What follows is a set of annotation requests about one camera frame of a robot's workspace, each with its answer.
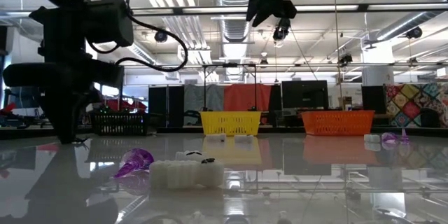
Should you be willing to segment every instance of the black basket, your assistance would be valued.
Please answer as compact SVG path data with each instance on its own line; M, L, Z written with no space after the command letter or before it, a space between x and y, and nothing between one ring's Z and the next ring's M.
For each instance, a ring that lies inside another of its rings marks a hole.
M93 113L93 132L100 136L146 136L148 114Z

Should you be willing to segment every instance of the black cable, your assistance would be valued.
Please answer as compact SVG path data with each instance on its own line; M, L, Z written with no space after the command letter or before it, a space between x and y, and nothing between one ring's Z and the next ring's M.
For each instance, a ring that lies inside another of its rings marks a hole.
M92 42L87 41L87 43L89 44L89 46L97 53L99 54L108 54L108 53L113 53L115 50L117 50L120 46L116 45L114 48L107 50L107 51L102 51L100 49L98 49Z
M169 72L175 72L175 71L179 71L179 70L181 70L181 69L188 63L188 48L187 48L187 46L185 45L185 43L184 43L184 42L183 42L177 35L175 35L174 33L171 33L170 31L167 31L167 30L165 30L165 29L162 29L162 28L159 28L159 27L155 27L155 26L153 26L153 25L151 25L151 24L146 24L146 23L144 23L144 22L142 22L142 21L137 20L137 19L133 16L133 13L132 13L132 10L131 10L131 7L130 7L130 0L126 0L126 4L127 4L127 13L126 13L126 14L127 14L128 18L129 18L130 20L132 20L133 22L135 22L136 24L138 24L138 25L140 25L140 26L142 26L142 27L149 28L149 29L155 30L155 31L157 31L157 32L163 32L163 33L165 33L166 35L168 35L168 36L172 37L173 39L175 39L176 41L178 41L179 44L181 44L181 46L182 46L182 48L183 48L183 50L184 50L184 52L185 52L185 57L183 58L183 62L182 62L178 67L174 67L174 68L164 68L164 67L160 67L160 66L154 66L154 65L152 65L152 64L149 64L148 62L145 62L145 61L140 60L140 59L135 59L135 58L132 58L132 57L124 57L124 58L122 58L122 59L119 59L119 60L115 63L115 65L119 65L119 64L121 64L122 62L125 62L125 61L132 61L132 62L140 63L140 64L142 64L142 65L145 65L145 66L147 66L147 67L150 67L150 68L152 68L152 69L154 69L154 70L161 71L161 72L167 72L167 73L169 73ZM114 48L111 49L111 50L108 50L108 51L101 51L101 50L99 50L98 48L96 48L96 47L93 45L93 43L91 43L91 42L89 42L89 41L88 41L88 43L89 43L89 46L92 47L92 49L93 49L95 52L97 52L97 53L101 53L101 54L112 53L113 51L115 51L115 50L117 50L117 49L119 48L119 46L117 45L116 47L114 47Z

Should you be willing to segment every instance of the ceiling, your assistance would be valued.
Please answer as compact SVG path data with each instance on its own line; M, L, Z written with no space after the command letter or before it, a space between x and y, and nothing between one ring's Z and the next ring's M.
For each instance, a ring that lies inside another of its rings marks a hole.
M291 0L297 5L306 4L334 4L335 0ZM336 0L338 4L362 4L362 3L425 3L441 0ZM215 6L216 0L195 0L198 6ZM51 3L46 0L0 0L0 10L17 11L25 10L32 11L39 6L51 6ZM149 0L131 0L133 8L151 8ZM322 14L298 14L294 20L291 20L290 33L285 41L284 46L275 48L272 40L272 32L276 27L278 19L270 17L256 28L252 28L250 36L247 41L247 54L241 61L243 63L255 62L259 63L262 58L261 53L267 53L267 60L269 63L278 64L292 64L304 63L304 56L309 63L326 63L329 59L336 63L337 53L334 53L344 43L350 41L352 37L359 35L360 32L375 32L381 30L400 18L406 16L408 13L322 13ZM150 23L158 27L165 27L163 17L139 17L141 21ZM225 55L223 55L223 38L221 37L220 22L216 19L217 16L200 15L199 22L202 28L202 33L206 39L206 44L210 47L211 60L213 63L222 63ZM420 38L422 42L415 43L409 47L409 41L406 38L394 39L393 56L395 61L407 59L410 55L419 54L428 50L448 44L448 31L441 31L437 35L429 36L434 32L440 31L447 27L448 15L446 13L430 20L420 27L423 29L423 37ZM154 32L149 31L144 27L135 26L135 40L157 64L180 64L180 59L177 56L178 43L169 39L165 43L155 42L153 36ZM354 43L354 47L349 52L353 55L354 62L361 61L361 41ZM113 45L102 45L103 49L107 49ZM425 62L436 62L445 60L447 51L442 50L430 57L425 57ZM136 57L125 48L121 48L110 55L100 55L100 60L116 61L121 57ZM397 67L396 71L406 71L408 67ZM266 68L260 71L309 71L306 68L290 69L286 67ZM425 71L433 71L436 68L428 67ZM319 71L336 71L336 68L328 67L322 68ZM128 69L128 74L144 75L155 74L150 69Z

